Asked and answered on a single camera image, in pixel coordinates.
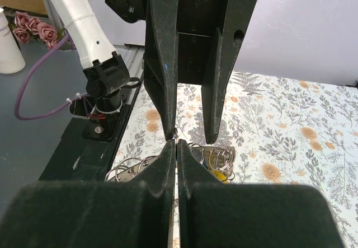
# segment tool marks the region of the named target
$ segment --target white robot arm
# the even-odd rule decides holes
[[[101,29],[88,0],[51,0],[72,37],[84,69],[103,63],[116,49]]]

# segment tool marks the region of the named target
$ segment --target gray table surface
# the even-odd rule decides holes
[[[67,110],[45,119],[20,121],[13,115],[18,89],[30,67],[47,52],[40,43],[21,47],[26,67],[0,74],[0,218],[22,186],[40,177],[71,115]],[[23,116],[47,113],[67,97],[85,92],[86,78],[76,51],[57,51],[34,74],[21,104]]]

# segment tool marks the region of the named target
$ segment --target white wall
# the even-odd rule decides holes
[[[108,39],[114,45],[144,45],[145,21],[129,24],[105,4],[105,0],[88,0]]]
[[[104,0],[89,0],[113,44],[144,44]],[[258,0],[235,70],[353,84],[358,78],[358,0]]]

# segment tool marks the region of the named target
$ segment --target floral fabric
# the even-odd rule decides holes
[[[205,145],[200,86],[179,84],[176,127]],[[165,144],[160,116],[142,87],[114,166],[157,155]],[[358,248],[358,90],[234,72],[218,141],[236,150],[236,183],[307,184],[328,201],[347,247]],[[173,247],[179,247],[175,209]]]

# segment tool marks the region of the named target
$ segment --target pink artificial rose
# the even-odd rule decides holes
[[[25,23],[25,25],[29,31],[32,31],[33,35],[37,35],[37,34],[39,34],[37,26],[40,23],[41,23],[41,20],[38,17],[32,17],[32,18],[30,18],[28,23]]]
[[[47,48],[49,50],[51,50],[52,48],[54,48],[57,45],[57,41],[56,40],[49,41],[49,42],[45,42],[45,44],[46,44]]]
[[[19,28],[26,28],[26,24],[29,23],[30,17],[27,13],[15,12],[15,24]]]
[[[39,33],[39,37],[44,42],[56,41],[57,32],[54,26],[41,22],[37,25],[37,31]]]
[[[30,34],[26,29],[16,28],[12,32],[15,35],[17,41],[19,41],[23,44],[26,44],[30,41]]]

